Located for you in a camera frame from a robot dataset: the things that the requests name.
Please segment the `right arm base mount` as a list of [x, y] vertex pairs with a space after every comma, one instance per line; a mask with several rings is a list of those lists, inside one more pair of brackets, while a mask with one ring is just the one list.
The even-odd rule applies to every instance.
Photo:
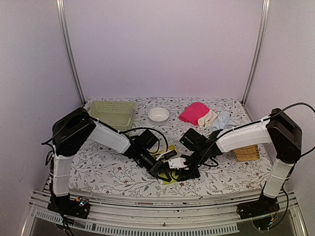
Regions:
[[273, 225], [279, 210], [277, 198], [261, 195], [258, 200], [238, 204], [236, 212], [241, 219], [259, 217], [252, 221], [253, 226], [259, 231], [267, 231]]

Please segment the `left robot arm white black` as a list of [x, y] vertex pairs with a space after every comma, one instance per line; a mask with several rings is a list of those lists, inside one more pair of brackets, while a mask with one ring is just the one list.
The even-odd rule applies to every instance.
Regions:
[[161, 160], [155, 159], [150, 148], [159, 141], [153, 128], [143, 127], [140, 135], [129, 136], [127, 131], [118, 131], [110, 125], [92, 117], [84, 108], [78, 108], [58, 120], [52, 127], [52, 137], [43, 142], [53, 149], [52, 193], [53, 203], [62, 213], [73, 209], [69, 195], [71, 163], [82, 145], [91, 140], [106, 146], [123, 156], [133, 159], [137, 165], [160, 180], [172, 180], [170, 168]]

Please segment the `light blue towel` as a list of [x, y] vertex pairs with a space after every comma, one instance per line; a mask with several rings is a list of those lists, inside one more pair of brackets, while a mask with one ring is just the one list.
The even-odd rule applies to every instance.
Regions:
[[209, 130], [210, 131], [216, 131], [220, 129], [224, 130], [224, 129], [230, 129], [234, 126], [236, 126], [236, 124], [231, 119], [230, 113], [226, 111], [222, 111], [218, 114], [213, 124], [209, 127]]

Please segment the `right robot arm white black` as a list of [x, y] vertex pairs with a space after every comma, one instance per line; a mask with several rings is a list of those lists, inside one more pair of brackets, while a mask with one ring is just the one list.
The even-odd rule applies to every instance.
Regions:
[[278, 196], [291, 169], [302, 156], [302, 130], [279, 108], [260, 120], [216, 130], [207, 137], [191, 128], [181, 137], [180, 143], [192, 154], [184, 162], [186, 167], [179, 171], [178, 181], [198, 178], [199, 167], [212, 157], [248, 146], [272, 144], [277, 160], [263, 187], [263, 197], [254, 204], [258, 214], [265, 214], [273, 207], [273, 199]]

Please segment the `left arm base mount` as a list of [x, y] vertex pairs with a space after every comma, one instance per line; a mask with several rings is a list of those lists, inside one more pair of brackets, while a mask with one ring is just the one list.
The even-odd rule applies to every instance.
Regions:
[[47, 209], [59, 213], [61, 216], [73, 216], [81, 219], [87, 219], [91, 205], [89, 199], [77, 197], [72, 200], [70, 195], [56, 197], [52, 195]]

